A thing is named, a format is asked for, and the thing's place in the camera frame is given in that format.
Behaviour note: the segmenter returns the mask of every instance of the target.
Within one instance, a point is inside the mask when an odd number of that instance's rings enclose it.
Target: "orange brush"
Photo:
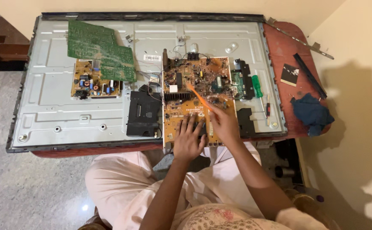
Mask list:
[[[197,98],[199,99],[199,101],[205,106],[207,107],[207,109],[210,111],[210,112],[213,112],[213,109],[210,108],[208,102],[206,100],[203,99],[203,97],[200,96],[200,94],[198,94],[195,90],[194,90],[194,86],[192,86],[191,84],[189,83],[186,83],[186,86],[189,90],[193,91],[194,94],[197,96]]]

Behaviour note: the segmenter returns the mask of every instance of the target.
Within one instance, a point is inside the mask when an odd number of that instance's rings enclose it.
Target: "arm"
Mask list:
[[[251,196],[265,218],[275,220],[278,212],[294,207],[285,193],[268,177],[261,165],[246,149],[240,139],[235,115],[228,115],[214,105],[211,107],[214,112],[210,114],[210,121],[214,132],[233,155]]]
[[[205,146],[205,135],[201,137],[200,144],[197,142],[204,118],[200,120],[194,131],[193,123],[196,114],[190,118],[189,123],[188,118],[189,116],[185,116],[177,124],[173,163],[143,217],[141,230],[168,230],[172,226],[187,168]]]

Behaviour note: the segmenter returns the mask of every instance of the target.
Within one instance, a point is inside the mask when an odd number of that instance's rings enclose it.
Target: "wooden table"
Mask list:
[[[276,22],[275,25],[288,32],[292,36],[306,41],[304,33],[301,29],[292,23]],[[273,139],[290,139],[298,137],[306,137],[308,127],[303,125],[302,122],[296,118],[290,100],[292,96],[295,98],[301,98],[306,93],[310,92],[315,98],[319,98],[318,93],[308,82],[305,73],[300,70],[298,75],[297,86],[290,86],[280,81],[282,68],[284,64],[298,66],[293,55],[298,53],[305,64],[308,66],[311,73],[315,76],[316,80],[320,83],[318,73],[316,72],[315,64],[313,62],[311,51],[304,45],[299,44],[292,38],[285,34],[277,31],[276,29],[264,24],[264,35],[267,39],[267,44],[270,50],[269,56],[274,68],[274,74],[276,78],[276,84],[280,93],[281,108],[285,116],[285,124],[288,129],[287,136],[284,137],[270,137],[270,138],[256,138],[252,140],[273,140]],[[327,106],[324,100],[321,100],[323,106]],[[328,125],[322,133],[326,133],[331,126]],[[114,147],[114,148],[87,148],[87,149],[69,149],[63,151],[33,151],[33,154],[39,157],[46,158],[64,158],[73,156],[83,155],[97,155],[97,154],[110,154],[110,153],[121,153],[129,151],[144,151],[152,149],[162,149],[162,144],[134,144],[125,147]]]

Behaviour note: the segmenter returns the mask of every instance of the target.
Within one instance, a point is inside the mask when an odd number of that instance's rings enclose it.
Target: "orange circuit board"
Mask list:
[[[120,81],[102,79],[99,65],[99,60],[76,60],[71,97],[86,99],[119,96]]]
[[[197,113],[195,126],[201,118],[205,125],[199,136],[206,134],[206,146],[222,146],[222,140],[214,133],[209,110],[203,106],[196,95],[189,91],[186,83],[209,103],[224,109],[228,114],[236,115],[234,93],[230,89],[231,74],[228,57],[201,58],[198,60],[169,59],[169,65],[163,72],[163,137],[164,147],[173,145],[177,123],[184,115]]]

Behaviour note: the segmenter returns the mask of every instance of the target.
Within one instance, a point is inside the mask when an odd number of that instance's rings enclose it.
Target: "green screwdriver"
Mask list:
[[[261,108],[263,109],[265,118],[267,118],[267,114],[265,113],[265,110],[264,110],[264,103],[262,102],[262,96],[263,96],[263,94],[261,92],[261,86],[260,86],[260,81],[258,80],[258,76],[257,75],[253,75],[251,77],[251,81],[253,82],[253,87],[254,87],[254,90],[255,90],[255,96],[257,98],[260,98]]]

